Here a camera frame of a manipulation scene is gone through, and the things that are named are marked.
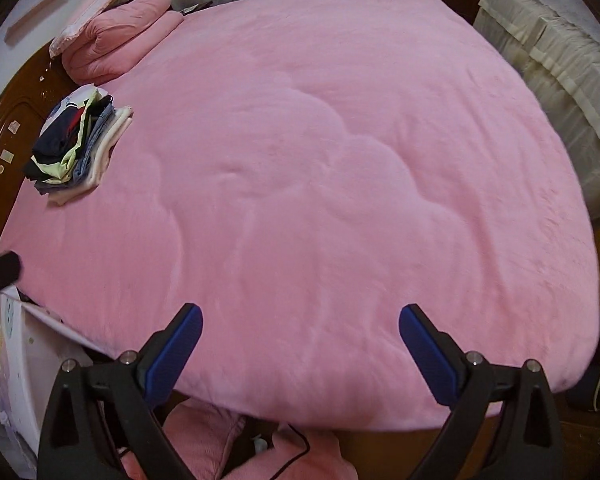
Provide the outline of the navy red varsity jacket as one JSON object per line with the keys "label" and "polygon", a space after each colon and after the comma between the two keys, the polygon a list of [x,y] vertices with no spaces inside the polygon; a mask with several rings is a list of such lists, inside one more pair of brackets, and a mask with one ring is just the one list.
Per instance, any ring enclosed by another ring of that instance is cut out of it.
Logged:
{"label": "navy red varsity jacket", "polygon": [[76,146],[85,106],[68,104],[45,126],[32,148],[32,156],[41,164],[60,162]]}

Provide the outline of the stack of folded clothes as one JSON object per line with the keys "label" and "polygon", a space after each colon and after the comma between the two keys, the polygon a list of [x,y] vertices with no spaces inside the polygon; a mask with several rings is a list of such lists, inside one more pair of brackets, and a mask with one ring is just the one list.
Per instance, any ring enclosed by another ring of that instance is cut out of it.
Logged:
{"label": "stack of folded clothes", "polygon": [[52,206],[76,200],[100,185],[132,120],[132,108],[116,107],[108,91],[94,84],[77,88],[47,116],[24,176]]}

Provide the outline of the white patterned storage box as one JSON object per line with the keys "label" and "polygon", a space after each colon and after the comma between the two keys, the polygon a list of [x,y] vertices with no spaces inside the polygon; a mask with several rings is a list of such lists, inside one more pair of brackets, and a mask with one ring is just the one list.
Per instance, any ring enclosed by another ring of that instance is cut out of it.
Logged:
{"label": "white patterned storage box", "polygon": [[36,477],[46,406],[62,362],[92,360],[45,309],[22,298],[16,286],[0,292],[0,423],[12,448],[7,457],[25,479]]}

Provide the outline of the pink trousers of operator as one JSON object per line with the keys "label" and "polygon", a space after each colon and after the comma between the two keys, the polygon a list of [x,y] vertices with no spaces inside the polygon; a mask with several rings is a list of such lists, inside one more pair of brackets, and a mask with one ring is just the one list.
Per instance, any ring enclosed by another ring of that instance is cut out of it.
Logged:
{"label": "pink trousers of operator", "polygon": [[337,437],[218,408],[178,404],[162,429],[198,479],[355,479]]}

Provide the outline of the brown wooden headboard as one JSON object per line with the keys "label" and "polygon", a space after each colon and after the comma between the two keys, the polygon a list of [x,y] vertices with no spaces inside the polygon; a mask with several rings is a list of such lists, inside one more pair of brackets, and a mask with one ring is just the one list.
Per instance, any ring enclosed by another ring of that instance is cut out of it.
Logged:
{"label": "brown wooden headboard", "polygon": [[22,185],[22,168],[46,117],[75,88],[58,58],[51,58],[43,46],[0,95],[0,237]]}

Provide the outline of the folded pink quilt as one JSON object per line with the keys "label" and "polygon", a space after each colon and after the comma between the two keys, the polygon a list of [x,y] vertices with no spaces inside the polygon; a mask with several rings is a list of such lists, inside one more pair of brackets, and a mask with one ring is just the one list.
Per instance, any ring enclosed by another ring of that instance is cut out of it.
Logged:
{"label": "folded pink quilt", "polygon": [[106,84],[137,65],[184,21],[171,0],[132,0],[95,16],[62,52],[76,84]]}

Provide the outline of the pink fleece bed blanket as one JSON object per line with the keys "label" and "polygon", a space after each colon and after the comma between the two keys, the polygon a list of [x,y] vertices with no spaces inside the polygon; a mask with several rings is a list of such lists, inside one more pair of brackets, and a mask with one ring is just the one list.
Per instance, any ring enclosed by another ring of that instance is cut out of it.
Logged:
{"label": "pink fleece bed blanket", "polygon": [[107,90],[133,110],[102,183],[21,188],[20,290],[110,356],[186,302],[178,388],[309,427],[445,419],[406,304],[490,362],[573,386],[598,261],[562,140],[516,70],[440,0],[240,0],[189,16]]}

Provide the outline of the pink lace-edged pillow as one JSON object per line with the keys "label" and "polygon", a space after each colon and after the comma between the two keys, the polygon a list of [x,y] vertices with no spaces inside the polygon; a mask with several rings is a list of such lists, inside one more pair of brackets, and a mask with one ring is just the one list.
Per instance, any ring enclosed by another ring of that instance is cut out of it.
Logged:
{"label": "pink lace-edged pillow", "polygon": [[50,58],[57,58],[78,38],[86,25],[102,14],[114,0],[84,0],[48,46]]}

